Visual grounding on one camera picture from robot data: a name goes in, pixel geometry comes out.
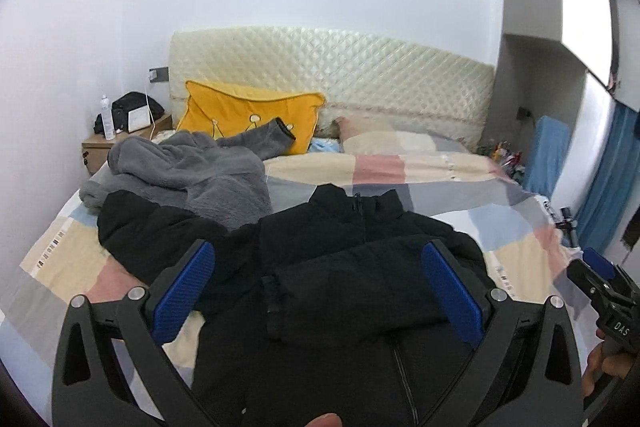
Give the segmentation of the person's right hand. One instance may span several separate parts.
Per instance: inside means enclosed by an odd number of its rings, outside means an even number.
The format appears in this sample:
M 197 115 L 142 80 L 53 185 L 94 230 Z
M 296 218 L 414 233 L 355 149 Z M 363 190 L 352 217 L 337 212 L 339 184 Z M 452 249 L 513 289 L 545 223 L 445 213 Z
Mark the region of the person's right hand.
M 600 388 L 608 377 L 619 378 L 622 387 L 608 397 L 601 413 L 610 421 L 629 421 L 639 415 L 639 355 L 625 350 L 614 353 L 608 348 L 608 336 L 602 329 L 596 329 L 596 336 L 601 342 L 589 353 L 582 374 L 584 407 L 588 409 L 597 402 L 593 395 L 601 394 Z

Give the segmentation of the person's left hand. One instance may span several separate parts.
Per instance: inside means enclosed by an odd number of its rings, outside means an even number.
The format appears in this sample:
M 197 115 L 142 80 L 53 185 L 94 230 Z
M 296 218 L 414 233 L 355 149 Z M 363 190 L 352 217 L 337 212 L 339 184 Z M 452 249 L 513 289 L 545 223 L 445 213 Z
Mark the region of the person's left hand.
M 342 427 L 341 418 L 335 413 L 325 413 L 305 425 L 305 427 Z

